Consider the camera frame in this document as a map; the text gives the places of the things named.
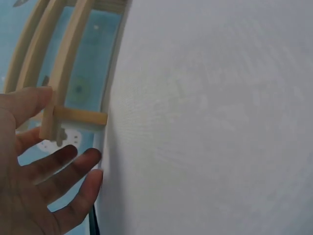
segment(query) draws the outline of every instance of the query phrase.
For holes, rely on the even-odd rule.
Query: light blue background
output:
[[[23,26],[34,7],[36,1],[30,0],[28,3],[13,8],[14,1],[0,2],[0,88],[2,89],[7,68],[10,63],[11,55],[19,39]],[[44,60],[42,71],[40,73],[38,85],[42,84],[44,77],[50,76],[53,69],[54,59],[58,53],[58,47],[62,36],[66,30],[67,23],[70,19],[72,7],[64,9],[63,14],[57,24],[53,37],[51,39],[47,54]],[[105,75],[108,72],[109,62],[112,54],[112,47],[115,35],[118,29],[120,16],[111,13],[92,11],[87,23],[84,36],[77,58],[74,64],[70,85],[75,84],[75,78],[82,77],[90,87],[89,96],[84,102],[73,103],[66,100],[66,106],[84,110],[98,111],[105,86]],[[82,132],[83,140],[79,153],[84,152],[87,148],[93,146],[93,133]],[[42,152],[36,146],[29,149],[19,161],[23,164],[29,164],[32,161],[40,159],[47,154]],[[78,192],[83,180],[78,182],[65,196],[49,206],[51,211],[58,210],[68,204]],[[88,230],[88,220],[78,226],[68,234],[84,235]]]

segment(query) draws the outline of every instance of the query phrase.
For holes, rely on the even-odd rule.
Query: white fabric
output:
[[[104,235],[313,234],[313,1],[133,0]]]

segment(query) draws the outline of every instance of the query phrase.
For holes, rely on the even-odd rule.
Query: finger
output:
[[[31,182],[38,184],[64,167],[76,156],[76,147],[73,145],[68,145],[45,158],[23,166],[22,170],[25,172]]]
[[[64,208],[53,213],[59,225],[60,234],[65,234],[80,225],[92,208],[100,187],[103,172],[91,171],[85,178],[75,198]]]
[[[16,152],[23,154],[30,147],[43,141],[39,138],[40,127],[16,135]]]
[[[89,149],[63,170],[38,185],[47,205],[62,197],[82,179],[101,159],[96,149]]]
[[[12,114],[15,128],[39,113],[51,100],[51,87],[28,87],[0,96],[0,108]]]

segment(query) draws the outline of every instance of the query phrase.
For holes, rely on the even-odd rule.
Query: wooden frame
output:
[[[91,10],[123,13],[126,0],[38,0],[13,53],[4,85],[5,94],[37,85],[46,50],[65,6],[75,8],[49,80],[48,85],[53,89],[52,100],[43,113],[34,117],[42,121],[40,137],[57,142],[64,122],[92,131],[107,123],[105,113],[66,108],[64,102],[76,52]],[[25,123],[19,130],[27,127]]]

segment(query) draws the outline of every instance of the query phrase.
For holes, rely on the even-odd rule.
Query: skin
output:
[[[0,94],[0,234],[63,235],[83,222],[99,193],[103,172],[90,171],[101,159],[96,149],[76,158],[77,149],[69,145],[29,165],[18,163],[18,156],[42,140],[39,127],[20,134],[16,129],[39,113],[51,96],[49,87]],[[47,205],[86,174],[75,198],[50,212]]]

